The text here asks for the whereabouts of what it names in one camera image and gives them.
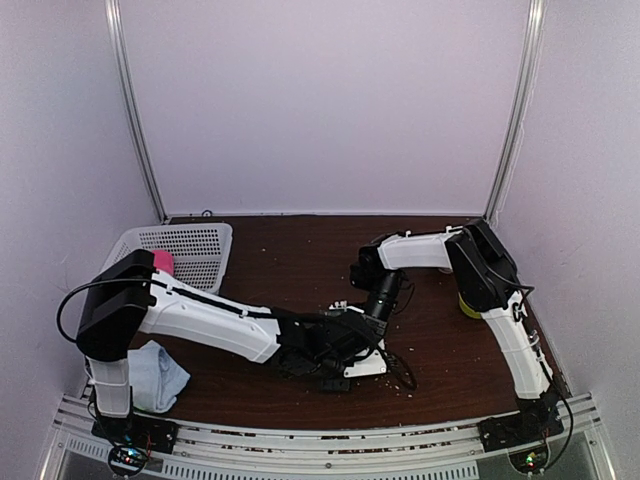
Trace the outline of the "white terry towel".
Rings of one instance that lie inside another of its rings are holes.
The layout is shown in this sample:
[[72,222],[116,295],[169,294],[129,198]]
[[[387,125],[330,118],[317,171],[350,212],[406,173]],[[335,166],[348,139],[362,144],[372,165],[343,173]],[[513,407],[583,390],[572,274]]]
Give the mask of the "white terry towel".
[[356,359],[352,365],[346,366],[343,377],[352,379],[367,376],[377,376],[386,374],[388,367],[378,349],[372,352],[362,351],[364,359]]

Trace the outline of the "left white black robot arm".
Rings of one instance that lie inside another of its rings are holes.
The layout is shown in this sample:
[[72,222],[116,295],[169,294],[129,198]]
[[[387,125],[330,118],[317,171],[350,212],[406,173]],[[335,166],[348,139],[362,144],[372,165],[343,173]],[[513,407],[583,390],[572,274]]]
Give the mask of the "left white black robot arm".
[[296,313],[241,304],[197,290],[135,250],[86,285],[75,343],[88,360],[96,406],[123,444],[144,424],[132,410],[127,352],[139,332],[228,351],[292,376],[351,379],[388,372],[386,324],[358,308]]

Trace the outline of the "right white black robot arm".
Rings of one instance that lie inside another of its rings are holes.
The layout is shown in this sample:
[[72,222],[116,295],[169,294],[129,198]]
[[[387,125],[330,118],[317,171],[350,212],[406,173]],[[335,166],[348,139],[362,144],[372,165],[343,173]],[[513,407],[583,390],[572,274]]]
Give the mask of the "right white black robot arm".
[[382,319],[394,306],[402,274],[415,268],[453,274],[459,305],[487,323],[512,375],[519,410],[513,433],[522,441],[535,440],[550,426],[560,394],[537,331],[527,320],[526,297],[534,288],[519,281],[515,261],[485,220],[441,232],[383,235],[361,247],[350,281],[373,298],[362,306],[342,302],[333,309]]

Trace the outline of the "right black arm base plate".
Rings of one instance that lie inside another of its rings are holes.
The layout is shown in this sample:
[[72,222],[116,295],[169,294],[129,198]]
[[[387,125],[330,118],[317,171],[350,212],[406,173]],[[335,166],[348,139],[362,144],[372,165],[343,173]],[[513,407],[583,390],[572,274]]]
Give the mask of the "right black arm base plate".
[[556,408],[489,417],[480,421],[477,427],[485,452],[541,442],[564,432],[564,425]]

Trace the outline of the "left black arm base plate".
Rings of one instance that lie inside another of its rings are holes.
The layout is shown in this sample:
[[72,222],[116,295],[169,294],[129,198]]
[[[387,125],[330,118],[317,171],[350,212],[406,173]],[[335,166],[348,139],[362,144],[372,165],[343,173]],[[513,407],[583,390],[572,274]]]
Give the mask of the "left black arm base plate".
[[172,421],[139,415],[127,418],[99,416],[93,422],[91,434],[112,445],[171,454],[177,439],[178,425]]

